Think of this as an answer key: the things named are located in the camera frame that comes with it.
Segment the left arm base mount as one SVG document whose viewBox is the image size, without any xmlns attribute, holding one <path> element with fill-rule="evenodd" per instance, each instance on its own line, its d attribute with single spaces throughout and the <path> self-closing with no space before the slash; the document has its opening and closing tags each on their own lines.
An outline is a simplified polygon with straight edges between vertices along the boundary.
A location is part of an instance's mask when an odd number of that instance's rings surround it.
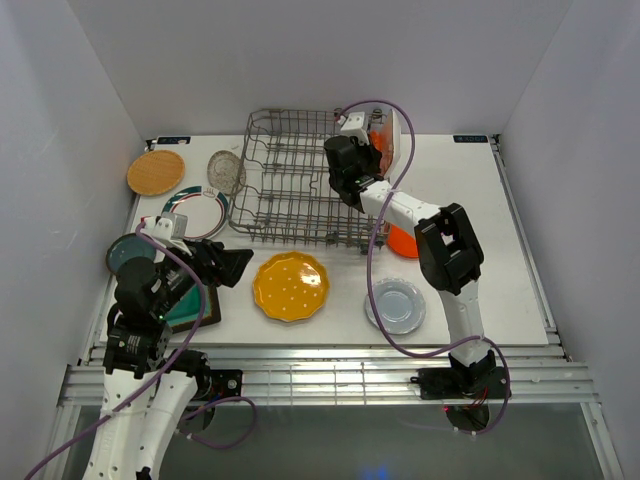
<svg viewBox="0 0 640 480">
<path fill-rule="evenodd" d="M 209 402 L 242 394 L 244 372 L 240 369 L 205 369 L 196 373 L 197 390 L 193 401 Z"/>
</svg>

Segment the white rectangular plate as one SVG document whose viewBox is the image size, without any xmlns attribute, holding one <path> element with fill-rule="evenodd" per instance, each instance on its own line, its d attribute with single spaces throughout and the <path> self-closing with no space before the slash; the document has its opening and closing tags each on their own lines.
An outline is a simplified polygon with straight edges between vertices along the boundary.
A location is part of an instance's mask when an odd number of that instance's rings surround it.
<svg viewBox="0 0 640 480">
<path fill-rule="evenodd" d="M 394 155 L 393 155 L 393 163 L 390 169 L 387 172 L 385 178 L 389 178 L 391 173 L 393 172 L 394 166 L 397 163 L 398 159 L 401 156 L 401 126 L 398 115 L 394 109 L 390 109 L 385 120 L 385 124 L 390 124 L 393 127 L 393 147 L 394 147 Z"/>
</svg>

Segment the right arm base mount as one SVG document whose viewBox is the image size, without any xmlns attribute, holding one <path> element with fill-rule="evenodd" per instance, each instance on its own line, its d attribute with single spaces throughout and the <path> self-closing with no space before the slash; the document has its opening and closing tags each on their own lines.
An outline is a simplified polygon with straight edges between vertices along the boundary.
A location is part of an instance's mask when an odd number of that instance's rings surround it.
<svg viewBox="0 0 640 480">
<path fill-rule="evenodd" d="M 424 368 L 410 378 L 410 383 L 419 386 L 422 400 L 494 400 L 511 395 L 502 367 L 479 378 L 465 377 L 453 368 Z"/>
</svg>

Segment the orange round plate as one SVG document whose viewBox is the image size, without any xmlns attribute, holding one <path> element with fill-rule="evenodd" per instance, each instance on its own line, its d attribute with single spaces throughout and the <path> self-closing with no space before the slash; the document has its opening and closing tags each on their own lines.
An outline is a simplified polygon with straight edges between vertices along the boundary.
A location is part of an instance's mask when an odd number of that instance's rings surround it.
<svg viewBox="0 0 640 480">
<path fill-rule="evenodd" d="M 381 153 L 380 174 L 386 176 L 393 163 L 393 127 L 390 124 L 385 124 L 380 128 L 373 129 L 370 131 L 370 138 L 375 149 Z"/>
</svg>

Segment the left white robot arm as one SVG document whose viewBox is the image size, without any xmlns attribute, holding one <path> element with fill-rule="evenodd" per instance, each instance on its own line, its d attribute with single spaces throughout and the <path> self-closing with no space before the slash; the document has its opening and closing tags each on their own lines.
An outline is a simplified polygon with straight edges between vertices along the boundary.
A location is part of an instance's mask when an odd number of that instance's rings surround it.
<svg viewBox="0 0 640 480">
<path fill-rule="evenodd" d="M 87 479 L 154 479 L 192 401 L 214 398 L 221 377 L 205 353 L 167 350 L 166 320 L 192 290 L 232 288 L 254 253 L 221 242 L 188 241 L 160 261 L 135 257 L 117 270 L 108 317 L 103 403 Z"/>
</svg>

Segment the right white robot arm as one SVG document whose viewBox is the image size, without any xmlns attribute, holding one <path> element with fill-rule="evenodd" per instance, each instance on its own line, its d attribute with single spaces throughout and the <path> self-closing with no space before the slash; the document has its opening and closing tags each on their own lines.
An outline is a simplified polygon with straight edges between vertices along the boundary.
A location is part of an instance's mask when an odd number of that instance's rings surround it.
<svg viewBox="0 0 640 480">
<path fill-rule="evenodd" d="M 496 365 L 479 307 L 484 254 L 464 208 L 439 207 L 400 192 L 383 178 L 382 155 L 371 144 L 335 136 L 325 141 L 324 151 L 331 188 L 346 205 L 412 235 L 422 275 L 441 299 L 450 365 L 418 373 L 422 398 L 507 396 L 508 374 Z"/>
</svg>

